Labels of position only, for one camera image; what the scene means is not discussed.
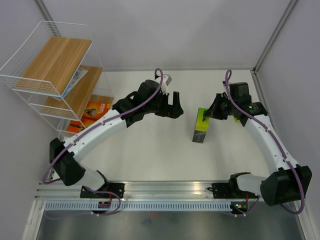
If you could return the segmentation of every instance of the white wall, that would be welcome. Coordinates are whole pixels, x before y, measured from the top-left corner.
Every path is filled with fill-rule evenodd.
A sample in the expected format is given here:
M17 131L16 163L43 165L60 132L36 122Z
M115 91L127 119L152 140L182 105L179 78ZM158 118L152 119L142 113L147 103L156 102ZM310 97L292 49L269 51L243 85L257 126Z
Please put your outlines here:
M43 20L32 0L0 4L0 66ZM49 142L57 134L0 81L0 233L21 239L37 182L49 163Z
M106 70L253 68L290 0L43 0Z
M320 229L320 1L301 0L259 71L276 130L312 171L306 195Z

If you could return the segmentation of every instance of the white table surface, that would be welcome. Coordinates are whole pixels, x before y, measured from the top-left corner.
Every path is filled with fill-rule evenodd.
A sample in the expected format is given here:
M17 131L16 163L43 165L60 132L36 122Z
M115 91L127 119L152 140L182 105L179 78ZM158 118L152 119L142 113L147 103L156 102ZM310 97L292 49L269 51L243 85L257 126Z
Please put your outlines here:
M204 143L192 142L199 107L209 108L216 93L224 91L224 70L165 71L172 82L168 91L180 92L184 114L178 119L145 115L92 150L82 162L100 170L110 181L218 181L231 174L269 175L257 144L236 123L210 119ZM153 79L152 71L107 72L117 100ZM249 70L234 70L231 83L247 82L253 101L257 93ZM99 81L97 87L104 86Z

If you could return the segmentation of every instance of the green block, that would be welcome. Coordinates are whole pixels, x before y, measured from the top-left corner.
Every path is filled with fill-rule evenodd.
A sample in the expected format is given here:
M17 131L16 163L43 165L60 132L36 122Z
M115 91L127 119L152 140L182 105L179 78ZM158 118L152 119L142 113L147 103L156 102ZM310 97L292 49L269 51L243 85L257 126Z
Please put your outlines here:
M196 123L192 142L202 144L205 140L207 131L209 129L209 118L204 118L205 111L208 109L199 107L196 116Z

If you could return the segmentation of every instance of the white wire shelf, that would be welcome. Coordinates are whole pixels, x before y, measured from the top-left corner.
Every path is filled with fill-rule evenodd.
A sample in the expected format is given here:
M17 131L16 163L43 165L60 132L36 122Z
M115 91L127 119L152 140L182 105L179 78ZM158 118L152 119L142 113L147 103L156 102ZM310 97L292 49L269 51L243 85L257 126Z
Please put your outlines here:
M80 65L88 72L63 98ZM85 128L81 117L102 73L105 76L87 25L41 21L0 68L0 79L60 134L70 137L75 133L48 119L79 121ZM105 81L113 97L106 77Z

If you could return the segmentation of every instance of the book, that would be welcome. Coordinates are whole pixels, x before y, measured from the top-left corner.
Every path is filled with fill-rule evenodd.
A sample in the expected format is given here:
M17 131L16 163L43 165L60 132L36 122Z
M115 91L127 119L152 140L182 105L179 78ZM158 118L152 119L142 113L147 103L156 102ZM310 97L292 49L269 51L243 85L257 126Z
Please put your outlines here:
M111 108L110 103L88 102L82 115L85 119L98 120Z
M70 93L70 91L77 85L77 83L84 77L84 75L87 74L87 72L88 72L88 70L85 70L81 67L78 67L78 69L76 70L69 85L66 87L66 89L64 90L64 92L62 94L63 98L65 98L68 95L68 93ZM62 101L62 99L60 97L53 96L53 98L58 101Z
M94 124L96 121L95 120L81 118L81 122L72 120L66 130L68 132L73 132L73 133L77 134L77 133L80 133L82 130L86 129L87 127L89 127L91 124Z
M103 115L105 115L111 108L111 104L107 102L93 102L90 101L85 107L84 113L80 121L72 120L66 129L68 132L80 133L82 130L95 123Z

